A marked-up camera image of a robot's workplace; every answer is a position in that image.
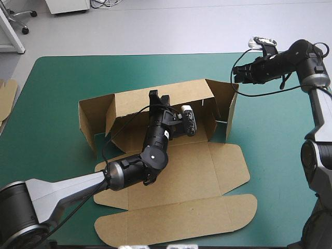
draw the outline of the black cable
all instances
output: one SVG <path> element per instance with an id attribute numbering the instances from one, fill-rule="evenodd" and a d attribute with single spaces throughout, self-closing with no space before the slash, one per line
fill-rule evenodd
<path id="1" fill-rule="evenodd" d="M 284 89 L 284 90 L 280 90 L 280 91 L 275 91 L 275 92 L 267 92 L 267 93 L 261 93 L 261 94 L 246 94 L 246 93 L 242 93 L 240 91 L 238 91 L 235 87 L 234 87 L 234 83 L 232 82 L 232 76 L 233 76 L 233 69 L 235 68 L 236 64 L 239 62 L 239 60 L 242 59 L 242 57 L 248 53 L 249 51 L 251 51 L 252 49 L 248 49 L 246 50 L 245 52 L 243 52 L 243 54 L 241 54 L 241 56 L 235 61 L 232 69 L 231 69 L 231 72 L 230 72 L 230 84 L 234 90 L 234 92 L 238 93 L 239 95 L 242 95 L 242 96 L 245 96 L 245 97 L 261 97 L 261 96 L 268 96 L 268 95 L 272 95 L 272 94 L 276 94 L 276 93 L 281 93 L 281 92 L 287 92 L 287 91 L 291 91 L 291 90 L 294 90 L 294 89 L 297 89 L 297 88 L 300 88 L 300 87 L 312 87 L 312 89 L 320 89 L 322 91 L 324 91 L 325 93 L 327 93 L 331 98 L 332 98 L 332 94 L 326 89 L 326 87 L 323 87 L 323 86 L 313 86 L 312 84 L 303 84 L 303 85 L 298 85 L 298 86 L 295 86 L 295 87 L 291 87 L 291 88 L 288 88 L 288 89 Z M 287 79 L 289 79 L 290 77 L 290 74 L 288 74 L 286 77 L 285 77 L 285 81 Z"/>
<path id="2" fill-rule="evenodd" d="M 104 179 L 101 183 L 97 185 L 95 190 L 91 192 L 88 196 L 86 196 L 81 203 L 75 207 L 75 209 L 63 220 L 61 221 L 52 231 L 50 231 L 42 240 L 40 240 L 37 244 L 34 245 L 34 247 L 38 247 L 41 245 L 48 237 L 50 237 L 52 234 L 54 234 L 60 227 L 62 227 L 94 194 L 96 194 L 99 190 L 99 188 L 105 183 L 106 179 Z"/>
<path id="3" fill-rule="evenodd" d="M 140 114 L 142 111 L 144 111 L 145 109 L 149 108 L 149 107 L 165 107 L 167 109 L 170 109 L 170 110 L 173 110 L 175 112 L 177 112 L 178 114 L 180 113 L 177 109 L 175 108 L 172 108 L 171 106 L 168 106 L 168 105 L 161 105 L 161 104 L 155 104 L 155 105 L 147 105 L 145 106 L 144 108 L 142 108 L 141 110 L 139 110 L 137 113 L 135 113 L 134 116 L 132 116 L 121 128 L 120 130 L 118 130 L 103 146 L 102 148 L 102 157 L 106 163 L 106 173 L 108 174 L 109 173 L 109 164 L 108 164 L 108 161 L 107 161 L 107 158 L 105 156 L 105 149 L 107 147 L 107 145 L 114 139 L 117 137 L 117 135 L 120 134 L 120 132 L 135 118 L 137 117 L 138 114 Z"/>
<path id="4" fill-rule="evenodd" d="M 313 49 L 313 51 L 314 51 L 314 53 L 315 53 L 316 55 L 318 55 L 318 53 L 316 52 L 316 49 L 315 49 L 315 47 L 316 47 L 317 44 L 323 44 L 323 45 L 326 47 L 326 53 L 325 53 L 325 54 L 322 54 L 321 57 L 322 57 L 322 58 L 327 57 L 328 54 L 330 53 L 330 47 L 328 46 L 328 44 L 326 44 L 326 43 L 314 43 L 312 49 Z"/>

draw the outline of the cardboard flap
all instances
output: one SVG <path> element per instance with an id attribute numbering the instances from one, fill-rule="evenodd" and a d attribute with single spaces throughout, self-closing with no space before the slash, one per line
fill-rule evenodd
<path id="1" fill-rule="evenodd" d="M 0 122 L 4 121 L 11 112 L 17 86 L 17 82 L 13 79 L 8 80 L 7 83 L 0 80 Z"/>
<path id="2" fill-rule="evenodd" d="M 232 232 L 247 225 L 256 210 L 253 195 L 216 197 L 103 216 L 94 227 L 110 246 L 149 245 Z"/>
<path id="3" fill-rule="evenodd" d="M 191 80 L 164 86 L 155 86 L 139 90 L 116 93 L 116 111 L 118 117 L 136 113 L 149 105 L 149 91 L 158 90 L 158 95 L 169 95 L 171 105 L 203 100 L 213 97 L 205 79 Z"/>
<path id="4" fill-rule="evenodd" d="M 230 130 L 232 129 L 232 122 L 233 122 L 233 116 L 234 116 L 235 104 L 237 102 L 237 97 L 238 97 L 238 94 L 236 93 L 234 95 L 234 98 L 232 99 L 232 102 L 229 107 L 229 114 L 228 114 L 228 118 L 227 118 L 227 128 L 226 128 L 226 140 L 228 138 Z"/>
<path id="5" fill-rule="evenodd" d="M 250 180 L 250 174 L 239 145 L 208 144 L 222 195 Z"/>
<path id="6" fill-rule="evenodd" d="M 114 97 L 114 94 L 109 94 L 78 102 L 79 128 L 95 154 L 96 145 L 94 143 L 94 135 L 105 131 L 105 114 L 110 109 L 112 110 Z"/>
<path id="7" fill-rule="evenodd" d="M 228 121 L 230 113 L 230 104 L 237 94 L 232 89 L 230 83 L 219 82 L 207 79 L 207 84 L 209 85 L 213 95 L 215 96 L 215 101 L 218 107 L 218 115 L 216 119 L 220 121 Z M 238 84 L 233 84 L 236 89 L 238 89 Z"/>
<path id="8" fill-rule="evenodd" d="M 129 210 L 135 210 L 221 196 L 250 179 L 241 148 L 237 145 L 210 142 L 177 145 L 169 147 L 168 155 L 169 163 L 155 183 L 133 185 L 127 188 L 128 193 L 106 190 L 94 196 L 95 202 L 123 208 L 123 199 L 127 199 Z M 95 170 L 104 167 L 103 162 Z"/>

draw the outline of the office chair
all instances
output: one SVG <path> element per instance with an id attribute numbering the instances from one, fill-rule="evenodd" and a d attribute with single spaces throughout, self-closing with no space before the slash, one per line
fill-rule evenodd
<path id="1" fill-rule="evenodd" d="M 28 11 L 22 11 L 22 12 L 15 13 L 14 11 L 7 9 L 6 6 L 4 5 L 4 3 L 2 2 L 2 0 L 0 0 L 0 9 L 3 11 L 3 13 L 5 14 L 5 17 L 8 19 L 9 22 L 17 23 L 18 25 L 20 25 L 22 27 L 22 33 L 24 35 L 29 33 L 29 29 L 27 28 L 25 23 L 17 20 L 16 18 L 22 14 L 27 14 L 27 13 L 30 13 L 30 15 L 32 17 L 37 16 L 37 12 L 34 10 L 28 10 Z"/>

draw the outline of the unfolded cardboard box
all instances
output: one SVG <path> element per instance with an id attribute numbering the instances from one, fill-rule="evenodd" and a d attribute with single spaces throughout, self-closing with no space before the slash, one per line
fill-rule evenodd
<path id="1" fill-rule="evenodd" d="M 256 213 L 256 198 L 249 194 L 223 196 L 250 179 L 241 148 L 208 142 L 217 125 L 225 127 L 226 139 L 230 132 L 237 97 L 230 84 L 200 79 L 82 100 L 80 128 L 89 145 L 96 152 L 94 135 L 117 132 L 149 105 L 148 93 L 155 89 L 159 96 L 168 94 L 177 109 L 191 105 L 197 134 L 169 142 L 169 163 L 152 185 L 136 184 L 96 195 L 98 204 L 128 210 L 98 218 L 97 234 L 108 245 L 119 246 L 169 242 L 244 227 Z M 148 111 L 113 140 L 124 155 L 111 160 L 140 153 L 147 125 Z M 100 163 L 95 170 L 104 167 L 105 163 Z"/>

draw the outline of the cable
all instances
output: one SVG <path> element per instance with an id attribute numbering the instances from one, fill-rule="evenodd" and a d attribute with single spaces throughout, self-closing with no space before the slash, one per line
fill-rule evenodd
<path id="1" fill-rule="evenodd" d="M 134 116 L 132 116 L 103 146 L 102 148 L 102 157 L 106 163 L 106 173 L 108 174 L 109 173 L 109 163 L 107 161 L 107 158 L 105 156 L 105 149 L 107 147 L 107 145 L 114 139 L 116 138 L 120 132 L 135 118 L 137 117 L 138 114 L 140 114 L 142 111 L 144 111 L 145 109 L 149 108 L 149 107 L 165 107 L 167 109 L 170 109 L 170 110 L 173 110 L 175 112 L 177 112 L 178 114 L 180 113 L 177 109 L 175 108 L 172 108 L 171 106 L 168 106 L 168 105 L 161 105 L 161 104 L 155 104 L 155 105 L 147 105 L 145 106 L 144 108 L 140 109 L 137 113 L 135 113 Z"/>
<path id="2" fill-rule="evenodd" d="M 280 90 L 280 91 L 275 91 L 275 92 L 267 92 L 267 93 L 261 93 L 261 94 L 246 94 L 246 93 L 242 93 L 240 91 L 238 91 L 235 87 L 234 87 L 234 83 L 232 82 L 232 76 L 233 76 L 233 70 L 236 66 L 236 64 L 242 59 L 242 57 L 248 53 L 249 51 L 251 51 L 252 49 L 248 49 L 246 50 L 245 52 L 243 52 L 243 54 L 241 54 L 241 56 L 235 61 L 231 71 L 230 71 L 230 84 L 234 90 L 234 92 L 238 93 L 239 95 L 242 95 L 242 96 L 245 96 L 245 97 L 261 97 L 261 96 L 268 96 L 268 95 L 272 95 L 272 94 L 276 94 L 276 93 L 281 93 L 281 92 L 288 92 L 288 91 L 292 91 L 294 89 L 297 89 L 297 88 L 301 88 L 301 87 L 312 87 L 311 90 L 313 89 L 320 89 L 322 91 L 324 91 L 325 93 L 327 93 L 331 98 L 332 98 L 332 94 L 327 90 L 327 87 L 323 87 L 323 86 L 313 86 L 311 84 L 303 84 L 303 85 L 298 85 L 298 86 L 295 86 L 295 87 L 291 87 L 291 88 L 287 88 L 287 89 L 283 89 L 283 90 Z M 288 74 L 286 77 L 285 77 L 285 80 L 283 80 L 282 84 L 284 82 L 286 82 L 286 80 L 288 80 L 290 77 L 290 74 Z"/>
<path id="3" fill-rule="evenodd" d="M 94 194 L 96 194 L 99 188 L 105 183 L 106 179 L 104 179 L 101 183 L 97 185 L 95 190 L 91 192 L 88 196 L 86 196 L 81 203 L 63 220 L 61 221 L 52 231 L 50 231 L 42 240 L 40 240 L 37 244 L 34 245 L 34 248 L 41 245 L 48 237 L 54 234 L 60 227 L 62 227 Z"/>
<path id="4" fill-rule="evenodd" d="M 90 6 L 93 9 L 110 9 L 112 6 L 115 6 L 119 3 L 121 3 L 123 0 L 116 0 L 114 3 L 111 2 L 111 0 L 105 0 L 105 2 L 100 3 L 100 5 L 96 5 L 96 2 L 98 2 L 97 0 L 90 0 Z"/>

